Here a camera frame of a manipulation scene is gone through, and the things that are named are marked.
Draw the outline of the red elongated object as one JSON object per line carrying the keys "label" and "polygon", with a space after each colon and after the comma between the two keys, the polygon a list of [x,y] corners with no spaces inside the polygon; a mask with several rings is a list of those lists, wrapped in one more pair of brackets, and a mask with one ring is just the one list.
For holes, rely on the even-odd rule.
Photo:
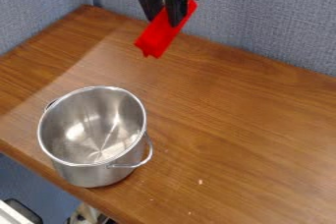
{"label": "red elongated object", "polygon": [[193,16],[197,7],[197,2],[188,0],[187,16],[175,27],[169,24],[167,9],[159,12],[133,43],[144,57],[152,56],[153,58],[160,58],[163,56],[189,18]]}

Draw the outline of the silver metal pot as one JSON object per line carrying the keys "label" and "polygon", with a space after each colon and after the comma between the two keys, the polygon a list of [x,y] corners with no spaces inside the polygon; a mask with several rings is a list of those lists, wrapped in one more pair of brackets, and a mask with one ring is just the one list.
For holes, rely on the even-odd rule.
{"label": "silver metal pot", "polygon": [[153,155],[144,105],[115,86],[57,97],[44,108],[37,140],[59,176],[83,188],[117,183]]}

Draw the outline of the white patterned object under table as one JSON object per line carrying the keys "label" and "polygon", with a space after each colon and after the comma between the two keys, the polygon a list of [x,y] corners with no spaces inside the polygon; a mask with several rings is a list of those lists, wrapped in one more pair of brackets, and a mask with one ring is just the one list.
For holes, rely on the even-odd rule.
{"label": "white patterned object under table", "polygon": [[100,210],[87,203],[81,203],[71,216],[65,219],[64,224],[119,224]]}

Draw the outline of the black and white object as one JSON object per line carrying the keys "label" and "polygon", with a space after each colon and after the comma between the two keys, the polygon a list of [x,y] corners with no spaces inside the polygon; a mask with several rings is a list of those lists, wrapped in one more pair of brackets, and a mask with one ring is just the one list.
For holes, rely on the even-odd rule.
{"label": "black and white object", "polygon": [[0,224],[43,224],[40,216],[16,199],[0,200]]}

